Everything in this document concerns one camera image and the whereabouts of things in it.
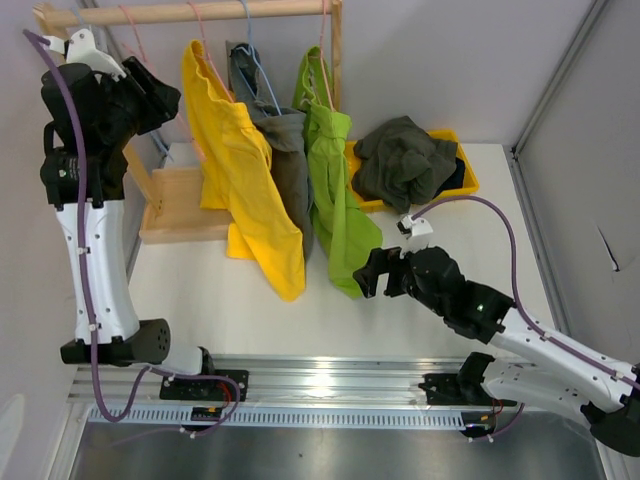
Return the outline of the dark olive grey shorts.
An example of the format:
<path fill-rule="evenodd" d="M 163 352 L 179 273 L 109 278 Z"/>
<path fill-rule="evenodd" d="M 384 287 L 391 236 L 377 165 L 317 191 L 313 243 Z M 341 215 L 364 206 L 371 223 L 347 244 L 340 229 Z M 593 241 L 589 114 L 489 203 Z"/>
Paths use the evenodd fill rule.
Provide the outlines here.
<path fill-rule="evenodd" d="M 390 119 L 354 146 L 360 167 L 351 181 L 364 200 L 398 213 L 431 201 L 457 169 L 458 143 L 437 139 L 410 117 Z"/>

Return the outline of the light grey shorts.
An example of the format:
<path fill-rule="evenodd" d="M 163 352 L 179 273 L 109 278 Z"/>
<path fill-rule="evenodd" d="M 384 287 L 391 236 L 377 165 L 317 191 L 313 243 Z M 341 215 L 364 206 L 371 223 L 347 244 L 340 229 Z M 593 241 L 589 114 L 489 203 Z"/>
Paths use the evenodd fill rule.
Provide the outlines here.
<path fill-rule="evenodd" d="M 226 43 L 229 84 L 236 99 L 247 106 L 251 121 L 271 146 L 271 175 L 287 214 L 302 231 L 304 257 L 308 258 L 314 245 L 311 221 L 313 187 L 303 139 L 305 114 L 278 101 L 282 110 L 282 115 L 278 116 L 262 79 L 258 99 L 253 98 L 243 75 L 254 86 L 260 74 L 241 47 L 247 48 L 248 45 Z"/>

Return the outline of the yellow shorts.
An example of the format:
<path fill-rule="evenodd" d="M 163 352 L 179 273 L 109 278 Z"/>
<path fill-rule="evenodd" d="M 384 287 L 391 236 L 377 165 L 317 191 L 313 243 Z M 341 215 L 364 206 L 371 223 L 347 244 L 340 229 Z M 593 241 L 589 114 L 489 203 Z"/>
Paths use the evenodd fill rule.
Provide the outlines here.
<path fill-rule="evenodd" d="M 230 213 L 226 255 L 255 261 L 278 296 L 291 302 L 306 287 L 303 234 L 272 178 L 271 147 L 247 106 L 229 99 L 201 41 L 188 44 L 181 69 L 189 127 L 202 152 L 200 207 Z"/>

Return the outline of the blue hanger of grey shorts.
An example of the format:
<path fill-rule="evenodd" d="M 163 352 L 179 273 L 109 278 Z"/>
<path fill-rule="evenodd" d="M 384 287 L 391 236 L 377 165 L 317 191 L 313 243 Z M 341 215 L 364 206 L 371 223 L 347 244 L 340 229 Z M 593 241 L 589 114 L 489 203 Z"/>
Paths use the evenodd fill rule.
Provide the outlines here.
<path fill-rule="evenodd" d="M 271 96 L 271 100 L 273 103 L 273 106 L 276 109 L 277 115 L 281 116 L 282 115 L 282 110 L 279 106 L 278 100 L 274 94 L 273 88 L 269 82 L 268 76 L 266 75 L 266 72 L 264 71 L 261 62 L 258 58 L 258 56 L 256 55 L 256 49 L 254 47 L 254 43 L 253 43 L 253 31 L 252 31 L 252 20 L 251 20 L 251 15 L 250 15 L 250 9 L 248 6 L 248 2 L 246 0 L 240 0 L 240 3 L 244 9 L 245 12 L 245 16 L 246 16 L 246 21 L 247 21 L 247 45 L 248 47 L 241 47 L 241 50 L 252 59 L 253 61 L 253 65 L 256 68 L 256 70 L 258 71 L 258 73 L 260 74 L 260 77 L 257 78 L 254 81 L 254 86 L 251 86 L 251 83 L 247 80 L 246 75 L 243 75 L 243 78 L 245 80 L 245 83 L 247 84 L 247 86 L 249 87 L 252 96 L 255 100 L 258 99 L 258 90 L 260 87 L 260 79 L 262 79 L 264 81 L 264 84 L 267 87 L 267 90 L 269 92 L 269 95 Z"/>

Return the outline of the pink hanger of yellow shorts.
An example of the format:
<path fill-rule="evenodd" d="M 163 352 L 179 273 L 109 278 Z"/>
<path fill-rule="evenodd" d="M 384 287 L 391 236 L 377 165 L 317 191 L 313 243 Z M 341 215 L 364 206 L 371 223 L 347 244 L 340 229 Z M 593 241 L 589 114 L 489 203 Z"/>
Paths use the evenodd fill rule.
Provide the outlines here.
<path fill-rule="evenodd" d="M 208 42 L 207 42 L 207 38 L 206 38 L 204 22 L 202 20 L 202 16 L 200 14 L 200 10 L 195 5 L 195 3 L 193 3 L 192 1 L 187 1 L 187 5 L 191 8 L 191 10 L 193 11 L 194 15 L 196 16 L 196 20 L 198 22 L 198 27 L 199 27 L 199 31 L 200 31 L 201 43 L 203 45 L 206 61 L 207 61 L 208 65 L 209 65 L 211 71 L 213 72 L 214 76 L 216 77 L 219 85 L 222 87 L 222 90 L 223 90 L 225 96 L 227 97 L 227 100 L 229 102 L 233 103 L 234 102 L 234 97 L 231 95 L 230 91 L 228 90 L 228 88 L 223 83 L 223 80 L 222 80 L 222 78 L 221 78 L 221 76 L 220 76 L 220 74 L 218 72 L 218 69 L 215 66 L 213 58 L 211 56 L 211 53 L 210 53 L 210 50 L 209 50 L 209 46 L 208 46 Z"/>

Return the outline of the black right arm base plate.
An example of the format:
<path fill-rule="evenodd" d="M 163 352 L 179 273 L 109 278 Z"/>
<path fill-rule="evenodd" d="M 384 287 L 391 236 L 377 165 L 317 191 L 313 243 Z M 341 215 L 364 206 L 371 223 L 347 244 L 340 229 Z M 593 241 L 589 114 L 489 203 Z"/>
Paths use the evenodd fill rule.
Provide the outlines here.
<path fill-rule="evenodd" d="M 492 406 L 495 398 L 481 386 L 480 377 L 462 373 L 425 374 L 418 388 L 434 406 Z"/>

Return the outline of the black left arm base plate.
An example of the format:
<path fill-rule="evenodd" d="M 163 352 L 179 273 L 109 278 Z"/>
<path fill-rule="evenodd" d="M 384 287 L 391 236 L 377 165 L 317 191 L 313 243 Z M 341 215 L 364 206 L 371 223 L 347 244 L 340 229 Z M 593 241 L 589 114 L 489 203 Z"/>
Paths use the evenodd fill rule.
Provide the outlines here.
<path fill-rule="evenodd" d="M 222 369 L 216 370 L 215 375 L 235 381 L 240 389 L 240 401 L 244 402 L 249 386 L 250 372 L 248 370 Z M 221 380 L 175 379 L 170 381 L 163 378 L 159 398 L 175 401 L 212 401 L 233 402 L 236 400 L 234 387 Z"/>

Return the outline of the pink hanger of olive shorts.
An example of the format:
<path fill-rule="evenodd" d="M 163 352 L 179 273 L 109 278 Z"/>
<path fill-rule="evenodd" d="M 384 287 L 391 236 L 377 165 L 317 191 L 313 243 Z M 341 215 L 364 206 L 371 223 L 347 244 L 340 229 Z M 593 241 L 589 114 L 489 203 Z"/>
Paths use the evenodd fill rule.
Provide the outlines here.
<path fill-rule="evenodd" d="M 157 74 L 157 69 L 155 68 L 155 66 L 150 62 L 147 54 L 146 54 L 146 50 L 144 48 L 144 44 L 141 40 L 140 37 L 140 33 L 138 30 L 138 27 L 136 25 L 136 22 L 134 21 L 129 9 L 124 6 L 124 5 L 119 5 L 118 9 L 123 13 L 123 15 L 126 17 L 133 33 L 136 39 L 136 44 L 137 44 L 137 48 L 138 48 L 138 52 L 141 56 L 142 59 L 142 63 L 147 67 L 147 69 L 154 75 Z M 196 142 L 196 140 L 194 139 L 191 129 L 187 123 L 187 121 L 185 120 L 184 116 L 181 114 L 181 112 L 178 112 L 176 114 L 176 120 L 182 130 L 182 132 L 184 133 L 184 135 L 187 137 L 187 140 L 189 141 L 189 144 L 192 147 L 192 150 L 194 151 L 194 153 L 197 156 L 197 159 L 200 163 L 202 163 L 205 160 L 203 151 L 201 149 L 201 147 L 198 145 L 198 143 Z"/>

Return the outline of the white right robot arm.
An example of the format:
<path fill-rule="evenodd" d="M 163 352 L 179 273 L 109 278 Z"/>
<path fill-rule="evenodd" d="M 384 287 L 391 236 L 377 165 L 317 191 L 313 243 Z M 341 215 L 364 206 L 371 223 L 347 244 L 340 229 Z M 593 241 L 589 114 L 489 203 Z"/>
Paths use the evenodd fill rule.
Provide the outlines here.
<path fill-rule="evenodd" d="M 407 295 L 455 333 L 522 358 L 520 365 L 471 353 L 455 374 L 427 374 L 431 405 L 534 406 L 586 427 L 605 446 L 639 454 L 639 369 L 606 358 L 558 331 L 527 321 L 514 299 L 471 280 L 441 248 L 376 248 L 353 277 L 367 298 L 386 275 L 385 295 Z"/>

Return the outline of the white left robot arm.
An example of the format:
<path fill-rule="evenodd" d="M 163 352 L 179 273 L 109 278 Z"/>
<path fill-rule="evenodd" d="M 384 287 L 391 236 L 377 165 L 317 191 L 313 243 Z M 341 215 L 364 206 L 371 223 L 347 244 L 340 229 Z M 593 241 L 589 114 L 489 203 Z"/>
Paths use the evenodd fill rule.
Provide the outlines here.
<path fill-rule="evenodd" d="M 60 349 L 63 362 L 152 365 L 182 374 L 192 398 L 209 398 L 217 387 L 209 352 L 173 342 L 163 318 L 138 317 L 122 245 L 123 150 L 175 118 L 180 92 L 136 57 L 117 63 L 103 53 L 68 59 L 41 82 L 52 120 L 44 127 L 40 178 L 66 238 L 76 295 L 75 334 Z"/>

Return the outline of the navy blue shorts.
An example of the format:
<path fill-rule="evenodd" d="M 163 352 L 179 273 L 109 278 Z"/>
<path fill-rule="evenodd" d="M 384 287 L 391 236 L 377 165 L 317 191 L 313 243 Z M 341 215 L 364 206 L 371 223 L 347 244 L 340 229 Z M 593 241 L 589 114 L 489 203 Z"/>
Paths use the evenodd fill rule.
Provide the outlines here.
<path fill-rule="evenodd" d="M 441 185 L 442 190 L 455 190 L 464 186 L 466 164 L 461 158 L 455 159 L 454 172 Z"/>

